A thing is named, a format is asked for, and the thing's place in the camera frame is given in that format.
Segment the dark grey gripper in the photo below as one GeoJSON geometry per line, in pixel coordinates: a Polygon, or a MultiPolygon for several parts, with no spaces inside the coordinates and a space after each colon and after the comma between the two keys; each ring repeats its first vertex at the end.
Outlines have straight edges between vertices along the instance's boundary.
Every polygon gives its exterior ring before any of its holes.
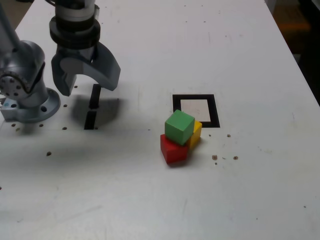
{"type": "Polygon", "coordinates": [[[54,84],[63,96],[71,95],[77,75],[88,76],[102,88],[114,91],[121,72],[114,55],[100,42],[85,49],[58,44],[51,67],[54,84]]]}

